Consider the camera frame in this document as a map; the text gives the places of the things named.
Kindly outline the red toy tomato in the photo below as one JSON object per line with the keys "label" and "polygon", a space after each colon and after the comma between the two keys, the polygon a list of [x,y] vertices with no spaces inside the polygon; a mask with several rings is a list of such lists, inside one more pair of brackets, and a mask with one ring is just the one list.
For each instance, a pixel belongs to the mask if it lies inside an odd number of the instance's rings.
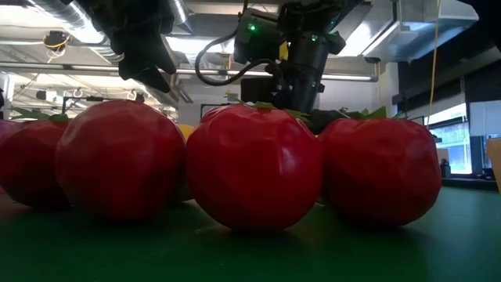
{"label": "red toy tomato", "polygon": [[320,195],[321,143],[285,110],[216,107],[200,119],[186,149],[191,194],[232,230],[285,230],[305,217]]}
{"label": "red toy tomato", "polygon": [[173,199],[185,155],[173,121],[144,103],[112,100],[69,123],[56,147],[55,173],[76,208],[106,221],[136,222]]}
{"label": "red toy tomato", "polygon": [[434,137],[425,126],[391,117],[338,118],[318,138],[322,197],[345,222],[404,226],[438,199],[442,174]]}
{"label": "red toy tomato", "polygon": [[56,147],[69,125],[65,114],[16,122],[0,139],[0,187],[38,210],[71,207],[55,173]]}

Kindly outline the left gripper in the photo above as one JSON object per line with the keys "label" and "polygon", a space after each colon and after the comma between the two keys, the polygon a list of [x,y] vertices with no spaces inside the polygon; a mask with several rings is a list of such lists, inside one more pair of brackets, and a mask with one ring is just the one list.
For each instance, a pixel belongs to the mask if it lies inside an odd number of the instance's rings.
{"label": "left gripper", "polygon": [[118,74],[167,93],[170,86],[155,66],[168,74],[176,72],[162,37],[172,31],[174,16],[169,0],[76,0],[97,31],[122,55]]}

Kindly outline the smooth round metal duct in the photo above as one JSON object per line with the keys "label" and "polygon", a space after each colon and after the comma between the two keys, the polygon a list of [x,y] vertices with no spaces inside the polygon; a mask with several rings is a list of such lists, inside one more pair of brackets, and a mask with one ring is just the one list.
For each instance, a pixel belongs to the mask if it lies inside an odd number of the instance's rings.
{"label": "smooth round metal duct", "polygon": [[174,25],[184,24],[189,18],[189,10],[184,0],[169,0],[169,6],[175,18]]}

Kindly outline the green table mat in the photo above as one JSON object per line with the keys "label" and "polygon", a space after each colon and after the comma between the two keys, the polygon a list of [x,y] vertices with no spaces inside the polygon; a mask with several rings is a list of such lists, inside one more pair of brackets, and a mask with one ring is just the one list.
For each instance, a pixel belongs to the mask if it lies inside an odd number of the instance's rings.
{"label": "green table mat", "polygon": [[501,282],[501,195],[444,188],[423,218],[387,232],[317,205],[272,237],[234,233],[193,202],[109,226],[0,196],[0,282]]}

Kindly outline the black aluminium table frame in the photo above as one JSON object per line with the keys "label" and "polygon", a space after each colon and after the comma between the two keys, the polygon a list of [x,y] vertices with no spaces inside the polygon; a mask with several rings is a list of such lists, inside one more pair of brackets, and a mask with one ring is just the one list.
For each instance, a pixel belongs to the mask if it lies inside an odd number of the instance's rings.
{"label": "black aluminium table frame", "polygon": [[498,192],[496,181],[485,179],[466,179],[466,178],[451,178],[443,179],[442,185],[447,187],[455,187],[469,190],[482,190]]}

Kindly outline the white overhead air handler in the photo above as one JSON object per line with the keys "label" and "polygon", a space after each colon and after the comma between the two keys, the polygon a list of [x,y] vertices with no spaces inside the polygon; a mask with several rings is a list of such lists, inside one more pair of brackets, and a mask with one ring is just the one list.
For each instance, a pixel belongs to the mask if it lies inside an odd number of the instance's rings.
{"label": "white overhead air handler", "polygon": [[479,20],[460,0],[375,0],[361,26],[371,33],[364,57],[411,62],[464,32]]}

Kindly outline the long ceiling light tube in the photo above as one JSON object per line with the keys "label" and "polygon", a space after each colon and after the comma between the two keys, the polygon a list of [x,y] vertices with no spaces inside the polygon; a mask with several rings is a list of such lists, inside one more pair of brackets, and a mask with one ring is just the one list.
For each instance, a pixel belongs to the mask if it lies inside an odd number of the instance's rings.
{"label": "long ceiling light tube", "polygon": [[[56,64],[56,63],[19,63],[19,62],[4,62],[0,61],[0,69],[10,72],[27,72],[27,73],[42,73],[42,74],[81,74],[94,76],[118,76],[118,67],[113,66],[94,66],[94,65],[73,65],[73,64]],[[237,70],[217,70],[217,69],[202,69],[200,73],[205,76],[219,75],[236,75]],[[194,69],[180,68],[176,74],[194,75]],[[253,77],[269,77],[271,74],[263,70],[249,70],[245,76]],[[351,74],[323,74],[323,80],[329,81],[363,81],[375,82],[377,76],[368,75],[351,75]]]}

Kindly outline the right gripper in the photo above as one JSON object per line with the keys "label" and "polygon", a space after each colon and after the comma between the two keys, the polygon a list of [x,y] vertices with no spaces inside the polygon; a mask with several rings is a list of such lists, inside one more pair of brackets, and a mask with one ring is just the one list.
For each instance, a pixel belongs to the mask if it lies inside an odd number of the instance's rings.
{"label": "right gripper", "polygon": [[[329,54],[337,55],[346,46],[339,33],[299,33],[290,42],[287,82],[288,109],[308,113],[321,90],[321,79]],[[319,135],[331,122],[347,118],[338,110],[314,109],[310,113],[310,131]]]}

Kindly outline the ribbed silver air duct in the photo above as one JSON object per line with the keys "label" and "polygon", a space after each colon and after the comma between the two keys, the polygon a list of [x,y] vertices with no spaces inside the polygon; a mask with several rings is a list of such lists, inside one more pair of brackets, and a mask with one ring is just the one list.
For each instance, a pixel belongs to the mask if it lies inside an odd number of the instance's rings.
{"label": "ribbed silver air duct", "polygon": [[108,37],[97,31],[91,18],[85,10],[73,0],[64,3],[63,0],[27,0],[32,6],[46,16],[53,18],[73,38],[87,45],[93,52],[112,64],[123,59],[110,47]]}

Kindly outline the bright window pane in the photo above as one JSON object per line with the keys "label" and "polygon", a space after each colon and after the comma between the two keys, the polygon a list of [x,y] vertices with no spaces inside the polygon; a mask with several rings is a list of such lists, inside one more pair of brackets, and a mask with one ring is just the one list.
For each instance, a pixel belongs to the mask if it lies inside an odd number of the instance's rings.
{"label": "bright window pane", "polygon": [[449,152],[449,165],[452,174],[471,174],[470,132],[467,120],[467,105],[461,103],[446,110],[432,114],[424,119],[430,132],[441,139],[438,149]]}

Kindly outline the large yellow-orange lemon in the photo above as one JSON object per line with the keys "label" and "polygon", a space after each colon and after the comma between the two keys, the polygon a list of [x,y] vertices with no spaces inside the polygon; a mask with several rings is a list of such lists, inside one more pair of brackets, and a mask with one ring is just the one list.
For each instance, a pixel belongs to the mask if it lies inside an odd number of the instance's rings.
{"label": "large yellow-orange lemon", "polygon": [[192,125],[178,124],[178,129],[181,132],[184,140],[187,141],[191,134],[194,132],[195,127]]}

